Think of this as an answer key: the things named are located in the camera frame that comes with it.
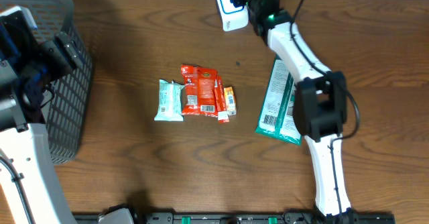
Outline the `orange snack packet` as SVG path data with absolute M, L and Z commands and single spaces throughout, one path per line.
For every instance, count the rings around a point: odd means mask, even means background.
M 227 106 L 228 115 L 236 115 L 237 114 L 237 104 L 235 100 L 235 94 L 232 87 L 224 88 L 225 94 L 225 103 Z

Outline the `red snack packet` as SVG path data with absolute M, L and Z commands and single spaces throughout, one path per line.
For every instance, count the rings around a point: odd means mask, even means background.
M 183 115 L 204 115 L 217 117 L 215 80 L 217 71 L 193 65 L 181 65 L 186 91 Z

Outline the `red stick sachet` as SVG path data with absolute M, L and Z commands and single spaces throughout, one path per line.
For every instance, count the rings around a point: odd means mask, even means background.
M 217 104 L 218 122 L 228 123 L 229 116 L 227 112 L 227 107 L 225 105 L 225 96 L 223 93 L 222 78 L 219 75 L 217 75 L 217 78 L 215 80 L 214 95 L 215 95 L 216 104 Z

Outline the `green white packet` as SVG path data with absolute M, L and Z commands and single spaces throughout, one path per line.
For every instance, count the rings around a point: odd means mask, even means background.
M 298 146 L 302 143 L 293 118 L 295 91 L 288 68 L 275 56 L 255 133 Z

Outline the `teal white snack packet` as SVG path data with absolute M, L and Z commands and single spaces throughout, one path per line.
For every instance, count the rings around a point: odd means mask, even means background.
M 155 121 L 183 121 L 181 93 L 184 85 L 160 79 L 158 112 Z

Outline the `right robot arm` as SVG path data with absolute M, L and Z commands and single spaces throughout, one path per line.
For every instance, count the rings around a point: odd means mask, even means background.
M 294 124 L 310 148 L 316 181 L 315 205 L 327 220 L 342 223 L 351 204 L 345 188 L 341 147 L 347 104 L 355 100 L 344 74 L 332 71 L 315 56 L 300 35 L 300 7 L 289 13 L 280 0 L 231 0 L 249 10 L 249 21 L 265 45 L 286 65 L 295 84 Z

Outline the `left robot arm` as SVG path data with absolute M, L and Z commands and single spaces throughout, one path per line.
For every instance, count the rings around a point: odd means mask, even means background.
M 66 32 L 38 43 L 29 9 L 1 12 L 1 189 L 16 223 L 75 223 L 51 160 L 42 109 L 51 82 L 83 59 Z

